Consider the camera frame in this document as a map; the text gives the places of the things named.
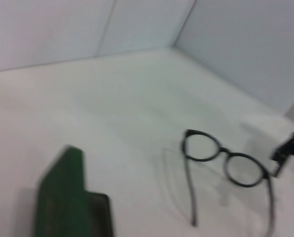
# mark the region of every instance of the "green card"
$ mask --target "green card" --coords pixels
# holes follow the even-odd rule
[[[40,184],[34,237],[90,237],[86,194],[83,152],[67,147]]]

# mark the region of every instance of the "glasses lens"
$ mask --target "glasses lens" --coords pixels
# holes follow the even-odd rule
[[[262,176],[262,170],[254,161],[246,157],[232,157],[227,164],[228,174],[238,183],[252,185]]]
[[[218,152],[216,142],[203,135],[192,135],[187,138],[187,155],[196,159],[206,159]]]

